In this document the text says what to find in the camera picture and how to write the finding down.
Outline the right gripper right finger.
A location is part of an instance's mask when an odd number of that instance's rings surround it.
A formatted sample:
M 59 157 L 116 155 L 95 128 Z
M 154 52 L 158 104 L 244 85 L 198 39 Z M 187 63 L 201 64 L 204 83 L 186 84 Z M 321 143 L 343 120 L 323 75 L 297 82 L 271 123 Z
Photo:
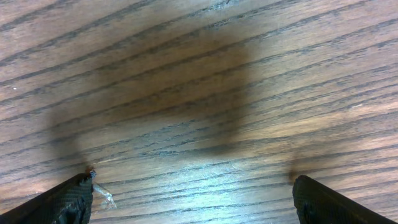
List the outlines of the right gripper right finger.
M 306 175 L 292 195 L 300 224 L 397 224 Z

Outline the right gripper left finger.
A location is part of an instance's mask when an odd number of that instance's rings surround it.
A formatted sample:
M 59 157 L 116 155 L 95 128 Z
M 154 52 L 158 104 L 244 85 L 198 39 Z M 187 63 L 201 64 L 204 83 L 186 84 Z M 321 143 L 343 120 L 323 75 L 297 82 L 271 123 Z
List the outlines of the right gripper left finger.
M 93 203 L 94 170 L 80 173 L 1 214 L 2 224 L 87 224 Z

